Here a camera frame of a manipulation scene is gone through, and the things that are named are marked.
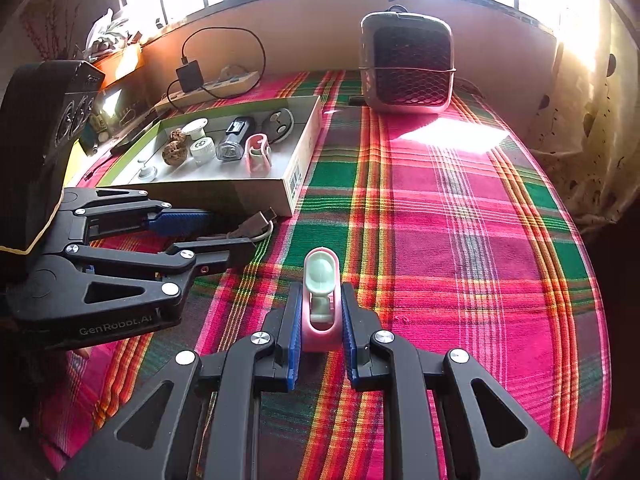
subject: open box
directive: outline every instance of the open box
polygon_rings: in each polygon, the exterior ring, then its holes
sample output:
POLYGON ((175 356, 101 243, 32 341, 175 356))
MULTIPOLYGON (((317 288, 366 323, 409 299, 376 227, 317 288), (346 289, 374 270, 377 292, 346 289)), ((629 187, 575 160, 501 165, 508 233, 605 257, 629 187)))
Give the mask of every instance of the open box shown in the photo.
POLYGON ((169 202, 173 207, 246 215, 271 207, 279 216, 292 216, 320 126, 321 102, 318 96, 252 101, 165 119, 122 155, 98 186, 143 189, 149 193, 149 198, 169 202), (162 149, 171 131, 193 120, 209 120, 205 133, 217 146, 236 117, 252 116, 259 133, 262 121, 278 108, 291 110, 294 126, 282 142, 271 146, 271 169, 267 174, 252 175, 244 157, 233 162, 213 158, 198 166, 189 156, 177 167, 162 160, 162 149), (140 182, 138 179, 138 171, 142 167, 139 160, 158 169, 152 182, 140 182))

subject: white bottle cap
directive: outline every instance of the white bottle cap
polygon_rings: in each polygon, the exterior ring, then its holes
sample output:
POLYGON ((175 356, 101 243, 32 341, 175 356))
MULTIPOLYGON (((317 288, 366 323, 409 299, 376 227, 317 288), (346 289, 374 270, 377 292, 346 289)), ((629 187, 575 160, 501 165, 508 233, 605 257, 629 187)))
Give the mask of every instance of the white bottle cap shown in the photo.
POLYGON ((204 127, 209 121, 205 118, 196 119, 182 127, 185 135, 191 136, 191 140, 198 140, 205 136, 204 127))
POLYGON ((191 145, 191 155, 197 165, 209 162, 214 156, 216 156, 216 147, 211 137, 203 137, 196 140, 191 145))

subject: charger adapter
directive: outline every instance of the charger adapter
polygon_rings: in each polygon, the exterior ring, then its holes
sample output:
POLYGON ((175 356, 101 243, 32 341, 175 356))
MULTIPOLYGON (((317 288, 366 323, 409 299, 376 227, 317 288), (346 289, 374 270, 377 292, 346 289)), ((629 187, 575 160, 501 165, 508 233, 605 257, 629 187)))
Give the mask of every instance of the charger adapter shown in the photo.
POLYGON ((197 61, 186 62, 186 58, 182 58, 183 65, 175 70, 180 82, 180 88, 185 94, 193 92, 204 85, 202 72, 197 61))

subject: pink clip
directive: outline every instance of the pink clip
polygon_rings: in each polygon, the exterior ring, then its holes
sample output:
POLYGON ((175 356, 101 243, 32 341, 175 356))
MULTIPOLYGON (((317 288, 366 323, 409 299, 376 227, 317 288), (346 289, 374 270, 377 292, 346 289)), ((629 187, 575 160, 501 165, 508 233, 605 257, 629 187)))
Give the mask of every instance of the pink clip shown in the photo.
POLYGON ((340 261, 318 247, 305 257, 302 279, 302 351, 330 352, 342 347, 340 261))
POLYGON ((271 147, 265 134, 254 134, 244 144, 249 173, 268 173, 271 169, 271 147))

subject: gray heater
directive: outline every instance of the gray heater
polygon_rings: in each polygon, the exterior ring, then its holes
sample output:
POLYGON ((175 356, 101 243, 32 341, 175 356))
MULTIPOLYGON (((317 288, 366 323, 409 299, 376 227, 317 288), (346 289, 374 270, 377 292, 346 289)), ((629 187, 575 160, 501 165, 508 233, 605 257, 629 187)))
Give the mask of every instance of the gray heater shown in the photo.
POLYGON ((456 69, 447 23, 389 10, 368 14, 360 25, 360 74, 369 107, 436 114, 449 106, 456 69))

